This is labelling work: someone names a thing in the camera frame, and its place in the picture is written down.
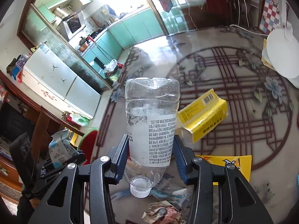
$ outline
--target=countertop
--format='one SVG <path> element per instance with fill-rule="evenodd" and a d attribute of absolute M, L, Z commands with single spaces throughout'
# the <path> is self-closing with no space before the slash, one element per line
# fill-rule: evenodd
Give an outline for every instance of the countertop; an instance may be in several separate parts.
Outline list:
<path fill-rule="evenodd" d="M 130 17 L 132 17 L 132 16 L 134 16 L 134 15 L 136 15 L 137 13 L 143 12 L 143 11 L 145 11 L 145 10 L 147 10 L 147 9 L 150 9 L 150 7 L 149 7 L 149 6 L 143 6 L 143 7 L 141 7 L 141 8 L 136 9 L 136 10 L 133 11 L 132 13 L 127 14 L 127 15 L 124 16 L 122 19 L 119 19 L 119 20 L 115 21 L 113 24 L 109 25 L 109 26 L 108 26 L 107 28 L 105 28 L 102 32 L 100 32 L 100 33 L 94 38 L 94 41 L 99 40 L 99 39 L 100 39 L 100 38 L 107 32 L 107 30 L 109 30 L 109 29 L 112 28 L 113 26 L 115 26 L 115 25 L 117 25 L 118 23 L 123 22 L 124 20 L 126 20 L 126 19 L 128 19 L 128 18 L 130 18 Z M 79 50 L 76 50 L 76 51 L 77 51 L 77 53 L 78 53 L 79 55 L 81 55 L 81 56 L 83 57 L 83 56 L 85 55 L 85 53 L 88 52 L 88 50 L 92 47 L 93 44 L 94 44 L 94 43 L 91 41 L 91 42 L 89 43 L 87 49 L 86 49 L 85 51 L 83 51 L 83 52 L 80 52 Z"/>

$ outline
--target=barcode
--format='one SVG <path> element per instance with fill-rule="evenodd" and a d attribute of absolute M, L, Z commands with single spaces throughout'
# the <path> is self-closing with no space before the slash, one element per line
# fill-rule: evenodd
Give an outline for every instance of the barcode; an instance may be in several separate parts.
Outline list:
<path fill-rule="evenodd" d="M 61 158 L 58 159 L 58 161 L 59 161 L 60 163 L 64 163 L 64 162 L 65 162 L 65 158 L 64 158 L 64 157 L 61 157 Z"/>
<path fill-rule="evenodd" d="M 208 96 L 204 97 L 202 99 L 203 104 L 206 106 L 209 102 L 211 102 L 214 99 L 214 96 L 212 93 L 210 93 Z"/>

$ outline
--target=blue gripper pad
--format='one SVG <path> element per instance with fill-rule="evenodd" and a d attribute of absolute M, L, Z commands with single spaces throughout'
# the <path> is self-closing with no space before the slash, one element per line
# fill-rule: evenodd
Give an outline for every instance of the blue gripper pad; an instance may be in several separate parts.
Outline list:
<path fill-rule="evenodd" d="M 174 158 L 175 158 L 175 162 L 176 162 L 176 166 L 180 178 L 184 182 L 184 184 L 187 184 L 188 174 L 187 174 L 187 162 L 183 154 L 184 148 L 185 147 L 183 146 L 180 137 L 178 135 L 175 135 L 173 138 L 172 152 L 174 154 Z"/>
<path fill-rule="evenodd" d="M 111 160 L 111 170 L 115 173 L 114 179 L 117 183 L 123 178 L 128 155 L 129 138 L 124 134 Z"/>

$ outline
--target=yellow carton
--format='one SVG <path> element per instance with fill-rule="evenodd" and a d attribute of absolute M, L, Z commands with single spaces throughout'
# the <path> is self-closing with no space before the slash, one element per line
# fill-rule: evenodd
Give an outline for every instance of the yellow carton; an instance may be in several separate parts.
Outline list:
<path fill-rule="evenodd" d="M 250 180 L 251 172 L 251 160 L 252 157 L 248 156 L 203 156 L 197 155 L 208 161 L 210 164 L 215 164 L 219 166 L 225 166 L 226 163 L 234 164 L 239 171 L 243 174 L 246 180 Z"/>
<path fill-rule="evenodd" d="M 192 143 L 213 130 L 227 116 L 227 102 L 210 89 L 178 112 L 183 128 L 192 134 Z"/>

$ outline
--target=bottle cap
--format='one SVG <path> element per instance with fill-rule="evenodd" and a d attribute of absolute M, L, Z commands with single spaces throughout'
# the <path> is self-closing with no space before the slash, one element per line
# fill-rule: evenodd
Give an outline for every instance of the bottle cap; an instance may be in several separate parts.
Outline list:
<path fill-rule="evenodd" d="M 131 194 L 137 198 L 145 198 L 150 194 L 151 189 L 152 188 L 148 188 L 148 189 L 136 188 L 130 184 Z"/>

